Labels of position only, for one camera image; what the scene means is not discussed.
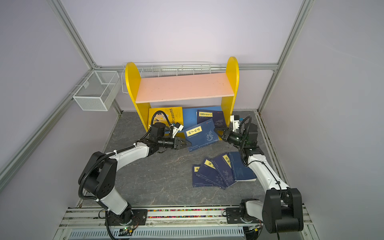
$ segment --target book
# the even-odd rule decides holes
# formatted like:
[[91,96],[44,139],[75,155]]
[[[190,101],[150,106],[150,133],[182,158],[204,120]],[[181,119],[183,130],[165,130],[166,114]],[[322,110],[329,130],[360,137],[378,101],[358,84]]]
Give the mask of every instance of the book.
[[208,119],[214,121],[215,127],[226,127],[223,111],[212,111],[212,110],[197,110],[197,123],[204,122]]
[[228,153],[222,153],[212,159],[212,163],[224,180],[227,187],[234,185],[236,182],[233,179],[233,173],[231,168],[231,161],[229,160]]
[[213,187],[214,185],[210,182],[205,181],[204,179],[196,176],[197,171],[199,170],[199,164],[192,165],[192,187]]
[[188,147],[188,151],[192,152],[193,150],[219,141],[218,135],[215,133],[214,129],[215,125],[212,119],[183,129],[185,139],[192,143],[192,145]]
[[[183,124],[183,108],[182,107],[175,107],[175,108],[150,108],[148,112],[148,128],[149,125],[151,124],[152,116],[155,114],[157,111],[163,111],[166,113],[167,118],[169,122],[172,124],[175,123],[180,123],[181,125]],[[164,117],[163,114],[157,114],[153,120],[153,123],[156,122],[162,122],[165,125],[169,127],[169,124],[167,123],[166,118]]]
[[229,152],[229,160],[231,162],[233,179],[236,182],[252,182],[256,181],[256,175],[249,167],[245,167],[241,161],[239,152]]
[[209,158],[204,158],[203,162],[200,164],[200,168],[197,171],[196,176],[212,183],[215,186],[218,186],[219,188],[227,188],[227,185]]
[[221,107],[206,107],[206,108],[183,108],[184,128],[192,127],[197,124],[197,110],[212,110],[221,111]]

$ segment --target blue book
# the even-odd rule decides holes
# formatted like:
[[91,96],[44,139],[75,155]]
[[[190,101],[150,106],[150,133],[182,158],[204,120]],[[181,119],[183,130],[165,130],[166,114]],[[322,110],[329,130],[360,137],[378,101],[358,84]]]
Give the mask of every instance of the blue book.
[[197,110],[213,110],[221,111],[221,107],[206,107],[206,108],[183,108],[183,123],[184,128],[192,127],[197,124]]
[[204,179],[196,176],[197,171],[199,170],[199,164],[192,165],[192,187],[213,187],[214,185],[210,182],[205,181]]
[[227,187],[234,185],[236,182],[233,179],[233,173],[231,168],[231,161],[229,160],[228,153],[222,153],[212,159],[212,163],[224,180]]
[[214,129],[215,125],[212,119],[184,129],[183,133],[185,139],[192,143],[192,145],[188,147],[188,151],[192,152],[193,150],[219,141],[218,135],[215,133]]
[[209,158],[205,158],[203,160],[199,170],[196,173],[196,176],[214,184],[215,186],[218,186],[219,188],[227,188],[227,185],[219,175],[218,171],[216,171],[216,168],[214,167],[213,163],[210,161]]
[[239,152],[229,152],[229,160],[231,161],[233,179],[235,181],[252,182],[256,181],[256,175],[249,167],[245,167],[241,161]]
[[197,111],[197,123],[204,122],[208,119],[212,119],[214,121],[215,127],[226,127],[224,113],[223,111],[212,111],[212,110],[204,110],[199,109]]

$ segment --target black mounting plate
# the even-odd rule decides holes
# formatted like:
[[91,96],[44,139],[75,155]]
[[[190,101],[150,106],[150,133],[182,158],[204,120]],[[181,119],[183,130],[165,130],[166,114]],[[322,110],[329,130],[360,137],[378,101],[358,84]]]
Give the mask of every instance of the black mounting plate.
[[[121,225],[121,221],[115,217],[114,214],[110,213],[111,211],[108,211],[108,225],[109,226],[124,226]],[[145,222],[147,220],[147,209],[132,209],[133,215],[132,215],[132,221],[128,224],[129,225],[137,225],[137,222],[139,221],[139,225],[145,225]]]
[[[227,207],[225,209],[225,215],[227,217],[227,223],[228,224],[244,224],[240,219],[240,208],[239,207]],[[257,218],[252,218],[251,220],[246,220],[247,222],[250,223],[259,223],[259,220]]]

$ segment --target white wall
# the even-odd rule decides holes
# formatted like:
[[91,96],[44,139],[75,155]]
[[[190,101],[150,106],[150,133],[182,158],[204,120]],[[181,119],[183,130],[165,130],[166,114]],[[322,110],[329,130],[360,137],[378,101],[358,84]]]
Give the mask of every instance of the white wall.
[[82,111],[73,102],[37,150],[0,193],[1,239],[52,239],[68,207],[78,201],[78,179],[101,151],[116,120]]
[[98,65],[276,63],[302,0],[63,0]]
[[86,73],[45,0],[0,7],[0,168]]
[[383,12],[315,1],[262,112],[320,239],[382,239]]
[[[273,71],[271,70],[242,70],[240,71],[240,82],[236,96],[235,109],[257,109],[263,98],[264,92],[271,80]],[[119,92],[116,97],[119,106],[124,111],[136,111],[131,97],[123,92]],[[153,108],[180,106],[206,107],[220,106],[221,98],[205,98],[183,101],[168,101],[151,103]]]

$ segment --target gray marble tabletop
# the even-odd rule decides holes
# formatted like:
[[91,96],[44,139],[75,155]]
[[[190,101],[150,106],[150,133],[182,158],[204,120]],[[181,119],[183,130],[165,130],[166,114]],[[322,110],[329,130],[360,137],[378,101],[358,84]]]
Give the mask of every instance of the gray marble tabletop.
[[[252,111],[234,112],[244,118]],[[108,142],[107,152],[132,145],[145,134],[137,113],[124,112]],[[270,162],[264,140],[259,133],[258,144]],[[224,141],[215,142],[198,150],[171,150],[155,153],[124,166],[116,173],[115,187],[132,206],[151,205],[238,205],[242,199],[264,201],[264,191],[258,180],[236,182],[223,190],[218,187],[192,187],[192,164],[201,164],[204,157],[213,158],[224,152],[237,151]],[[84,201],[83,206],[94,205]]]

